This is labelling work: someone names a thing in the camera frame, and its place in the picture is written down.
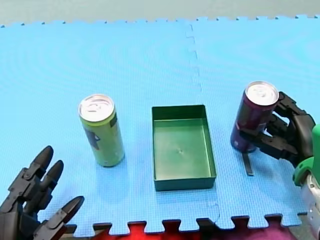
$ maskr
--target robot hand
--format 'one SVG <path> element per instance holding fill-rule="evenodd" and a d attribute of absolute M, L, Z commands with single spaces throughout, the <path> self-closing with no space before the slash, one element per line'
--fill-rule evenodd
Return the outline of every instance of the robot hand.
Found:
<path fill-rule="evenodd" d="M 273 114 L 266 125 L 270 135 L 241 129 L 240 136 L 263 153 L 293 164 L 293 181 L 301 187 L 311 231 L 320 240 L 320 124 L 316 125 L 313 118 L 283 92 L 279 93 L 274 111 L 288 118 L 289 124 Z"/>
<path fill-rule="evenodd" d="M 67 230 L 66 223 L 83 204 L 84 197 L 77 196 L 49 220 L 38 221 L 38 212 L 51 201 L 64 168 L 59 160 L 45 175 L 53 153 L 51 146 L 43 149 L 8 188 L 10 193 L 0 206 L 0 240 L 58 240 Z"/>
<path fill-rule="evenodd" d="M 266 131 L 270 135 L 243 128 L 240 136 L 260 148 L 261 152 L 276 159 L 287 159 L 297 167 L 300 162 L 313 156 L 312 130 L 315 121 L 284 92 L 279 92 L 274 111 L 289 119 L 289 124 L 272 114 L 266 124 Z"/>

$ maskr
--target red fabric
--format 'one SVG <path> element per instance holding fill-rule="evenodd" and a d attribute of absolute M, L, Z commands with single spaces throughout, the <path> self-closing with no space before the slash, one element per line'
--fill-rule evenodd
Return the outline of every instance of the red fabric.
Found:
<path fill-rule="evenodd" d="M 232 230 L 217 230 L 211 240 L 295 240 L 287 228 L 283 228 L 278 220 L 271 219 L 269 227 L 264 229 L 248 229 L 247 222 L 236 221 Z M 200 232 L 179 232 L 176 222 L 164 223 L 165 232 L 159 234 L 144 233 L 145 224 L 130 224 L 130 235 L 110 236 L 108 230 L 101 232 L 93 240 L 200 240 Z"/>

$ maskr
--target foam mat tile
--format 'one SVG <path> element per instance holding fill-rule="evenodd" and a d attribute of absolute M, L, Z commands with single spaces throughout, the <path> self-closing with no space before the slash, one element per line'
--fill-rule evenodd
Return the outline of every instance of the foam mat tile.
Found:
<path fill-rule="evenodd" d="M 197 218 L 215 222 L 215 188 L 156 192 L 153 183 L 152 106 L 200 101 L 190 24 L 62 23 L 1 28 L 1 200 L 20 169 L 52 145 L 64 171 L 40 220 L 83 195 L 70 222 L 76 237 L 92 236 L 98 223 L 112 223 L 118 235 L 129 233 L 128 222 L 146 221 L 146 232 L 162 232 L 163 220 L 181 220 L 182 230 L 197 230 Z M 93 93 L 117 107 L 126 159 L 113 168 L 96 164 L 78 117 L 78 103 Z"/>
<path fill-rule="evenodd" d="M 319 121 L 320 21 L 298 17 L 274 20 L 209 21 L 192 24 L 202 103 L 207 106 L 222 229 L 233 228 L 232 217 L 248 216 L 249 228 L 267 227 L 265 216 L 282 215 L 282 224 L 300 224 L 306 211 L 294 168 L 256 151 L 250 155 L 254 176 L 247 176 L 230 135 L 243 90 L 253 81 L 273 83 Z"/>

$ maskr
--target green tray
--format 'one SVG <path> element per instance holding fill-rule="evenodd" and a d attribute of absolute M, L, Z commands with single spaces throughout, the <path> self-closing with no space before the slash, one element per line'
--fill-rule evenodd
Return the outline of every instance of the green tray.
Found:
<path fill-rule="evenodd" d="M 156 191 L 212 188 L 216 169 L 204 105 L 152 108 Z"/>

